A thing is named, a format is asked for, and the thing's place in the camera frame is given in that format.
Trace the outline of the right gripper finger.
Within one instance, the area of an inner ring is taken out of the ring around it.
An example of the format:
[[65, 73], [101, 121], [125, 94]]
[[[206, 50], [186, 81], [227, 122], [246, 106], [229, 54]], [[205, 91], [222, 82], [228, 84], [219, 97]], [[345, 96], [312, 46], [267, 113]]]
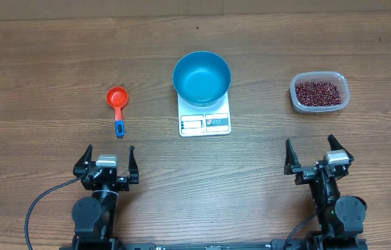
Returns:
[[333, 134], [330, 134], [327, 140], [332, 151], [343, 150], [349, 157], [349, 162], [354, 161], [354, 157], [338, 142]]
[[285, 175], [291, 175], [298, 172], [299, 168], [301, 167], [301, 164], [299, 162], [299, 159], [292, 147], [292, 143], [290, 139], [287, 139], [285, 141], [285, 165], [283, 173]]

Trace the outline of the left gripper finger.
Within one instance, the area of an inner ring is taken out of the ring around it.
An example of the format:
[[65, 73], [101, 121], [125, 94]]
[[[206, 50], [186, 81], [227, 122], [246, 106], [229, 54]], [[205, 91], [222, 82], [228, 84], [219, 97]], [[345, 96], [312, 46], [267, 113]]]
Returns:
[[79, 158], [79, 160], [75, 163], [73, 168], [73, 175], [82, 176], [85, 175], [88, 167], [91, 165], [92, 159], [92, 145], [89, 144], [85, 153]]
[[135, 147], [131, 145], [129, 147], [129, 159], [128, 159], [128, 172], [129, 172], [129, 183], [139, 183], [139, 169], [134, 156]]

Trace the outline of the red beans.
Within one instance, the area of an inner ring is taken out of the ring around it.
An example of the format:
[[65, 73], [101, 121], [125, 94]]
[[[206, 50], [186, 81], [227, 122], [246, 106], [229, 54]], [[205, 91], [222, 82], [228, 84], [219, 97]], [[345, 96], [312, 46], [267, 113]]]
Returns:
[[299, 103], [304, 106], [336, 106], [342, 103], [338, 88], [328, 81], [300, 82], [294, 90]]

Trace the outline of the red scoop with blue handle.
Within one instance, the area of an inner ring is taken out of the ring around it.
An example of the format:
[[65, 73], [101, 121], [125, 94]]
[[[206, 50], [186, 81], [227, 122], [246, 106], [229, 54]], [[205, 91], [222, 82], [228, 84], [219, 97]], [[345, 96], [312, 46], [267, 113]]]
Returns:
[[118, 138], [122, 138], [125, 134], [122, 110], [128, 104], [128, 93], [123, 87], [112, 87], [107, 92], [106, 101], [115, 111], [115, 134]]

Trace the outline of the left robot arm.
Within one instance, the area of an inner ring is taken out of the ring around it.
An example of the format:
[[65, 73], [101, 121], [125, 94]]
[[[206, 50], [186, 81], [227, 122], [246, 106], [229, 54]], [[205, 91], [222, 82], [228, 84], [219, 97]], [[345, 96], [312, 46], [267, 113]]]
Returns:
[[72, 249], [125, 248], [113, 233], [119, 193], [128, 192], [131, 185], [139, 183], [134, 149], [134, 146], [129, 147], [128, 176], [120, 176], [117, 173], [116, 155], [100, 155], [93, 161], [91, 145], [74, 165], [73, 174], [92, 194], [79, 199], [72, 208]]

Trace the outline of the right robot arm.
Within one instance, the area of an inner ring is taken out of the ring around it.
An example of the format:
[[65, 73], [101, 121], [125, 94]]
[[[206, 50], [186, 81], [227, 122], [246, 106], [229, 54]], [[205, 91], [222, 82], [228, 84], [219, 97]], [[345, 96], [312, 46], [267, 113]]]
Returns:
[[[296, 226], [286, 237], [284, 249], [367, 249], [366, 240], [358, 236], [363, 232], [367, 204], [360, 197], [342, 196], [337, 180], [349, 174], [354, 157], [338, 142], [328, 136], [330, 151], [315, 165], [303, 167], [294, 152], [292, 143], [285, 141], [285, 175], [295, 175], [296, 185], [309, 185], [315, 212]], [[312, 219], [317, 218], [319, 230], [312, 231], [302, 240], [293, 240], [294, 234]]]

